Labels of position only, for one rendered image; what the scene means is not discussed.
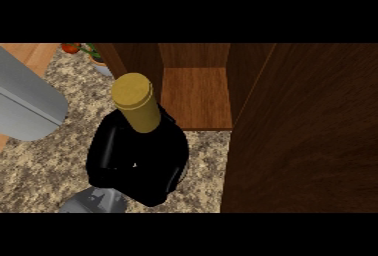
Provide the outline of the grey rounded appliance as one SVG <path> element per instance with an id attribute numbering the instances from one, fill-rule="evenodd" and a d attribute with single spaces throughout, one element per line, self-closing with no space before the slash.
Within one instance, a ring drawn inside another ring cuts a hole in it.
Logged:
<path id="1" fill-rule="evenodd" d="M 61 93 L 0 46 L 0 134 L 38 140 L 58 128 L 66 113 Z"/>

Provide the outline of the brown wooden cabinet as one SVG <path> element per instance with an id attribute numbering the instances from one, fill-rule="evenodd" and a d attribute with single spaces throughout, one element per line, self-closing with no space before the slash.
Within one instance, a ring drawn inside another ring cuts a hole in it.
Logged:
<path id="1" fill-rule="evenodd" d="M 97 43 L 110 74 L 143 74 L 181 129 L 230 130 L 274 45 L 270 43 Z"/>

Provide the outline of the dark wine bottle yellow cap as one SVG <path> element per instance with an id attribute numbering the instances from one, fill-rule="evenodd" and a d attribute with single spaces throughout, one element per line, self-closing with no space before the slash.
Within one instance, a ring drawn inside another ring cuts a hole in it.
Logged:
<path id="1" fill-rule="evenodd" d="M 160 110 L 151 82 L 143 74 L 126 73 L 114 80 L 110 98 L 116 109 L 100 123 L 104 132 L 123 128 L 137 133 L 151 133 L 154 136 L 182 136 L 181 129 Z"/>

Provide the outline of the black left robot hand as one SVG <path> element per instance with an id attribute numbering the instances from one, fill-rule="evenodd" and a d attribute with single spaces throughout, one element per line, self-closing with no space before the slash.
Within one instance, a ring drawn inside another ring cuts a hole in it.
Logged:
<path id="1" fill-rule="evenodd" d="M 160 116 L 154 130 L 138 133 L 120 112 L 113 111 L 100 122 L 88 148 L 88 183 L 113 188 L 154 207 L 175 190 L 187 159 L 185 136 L 169 118 Z"/>

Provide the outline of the potted plant with red flower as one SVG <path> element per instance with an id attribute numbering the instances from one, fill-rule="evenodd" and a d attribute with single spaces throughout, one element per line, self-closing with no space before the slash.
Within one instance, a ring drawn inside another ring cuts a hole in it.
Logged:
<path id="1" fill-rule="evenodd" d="M 60 48 L 67 54 L 83 52 L 97 72 L 104 76 L 112 76 L 110 70 L 104 64 L 104 60 L 100 57 L 92 43 L 61 43 Z"/>

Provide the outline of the dark brown cabinet door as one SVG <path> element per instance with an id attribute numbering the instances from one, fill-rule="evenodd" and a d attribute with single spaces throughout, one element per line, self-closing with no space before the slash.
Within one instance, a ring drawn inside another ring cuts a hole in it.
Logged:
<path id="1" fill-rule="evenodd" d="M 221 212 L 378 212 L 378 44 L 277 44 L 230 135 Z"/>

